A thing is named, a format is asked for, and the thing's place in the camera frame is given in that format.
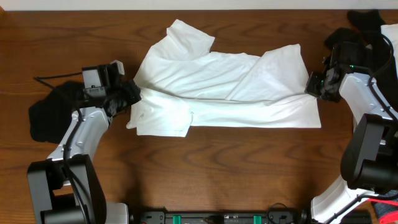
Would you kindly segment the white t-shirt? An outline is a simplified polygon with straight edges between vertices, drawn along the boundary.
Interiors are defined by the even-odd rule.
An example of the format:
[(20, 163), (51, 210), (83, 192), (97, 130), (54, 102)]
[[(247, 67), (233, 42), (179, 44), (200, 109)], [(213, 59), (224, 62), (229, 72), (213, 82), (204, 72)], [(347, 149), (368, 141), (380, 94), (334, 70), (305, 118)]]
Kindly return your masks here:
[(127, 128), (139, 135), (184, 137), (192, 126), (319, 128), (317, 100), (300, 46), (261, 56), (214, 52), (214, 37), (176, 20), (139, 67), (140, 102)]

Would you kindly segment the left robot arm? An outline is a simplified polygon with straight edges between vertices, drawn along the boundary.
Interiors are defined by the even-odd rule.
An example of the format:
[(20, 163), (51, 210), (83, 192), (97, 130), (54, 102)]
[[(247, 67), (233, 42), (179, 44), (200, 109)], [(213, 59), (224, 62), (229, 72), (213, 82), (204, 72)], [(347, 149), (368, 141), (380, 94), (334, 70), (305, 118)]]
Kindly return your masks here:
[(122, 62), (84, 67), (84, 99), (53, 91), (73, 106), (71, 123), (46, 160), (27, 170), (35, 221), (46, 223), (129, 223), (124, 203), (107, 202), (92, 160), (113, 118), (141, 100), (133, 80), (122, 80)]

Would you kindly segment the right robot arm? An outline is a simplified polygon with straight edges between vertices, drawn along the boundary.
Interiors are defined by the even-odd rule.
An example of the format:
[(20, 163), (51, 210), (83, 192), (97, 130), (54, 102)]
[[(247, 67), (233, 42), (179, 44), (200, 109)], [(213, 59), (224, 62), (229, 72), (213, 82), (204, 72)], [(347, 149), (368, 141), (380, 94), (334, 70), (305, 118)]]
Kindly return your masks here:
[(305, 92), (338, 102), (354, 117), (354, 133), (340, 162), (340, 176), (301, 213), (301, 223), (341, 223), (368, 200), (397, 205), (397, 112), (388, 104), (369, 66), (371, 46), (342, 41), (313, 72)]

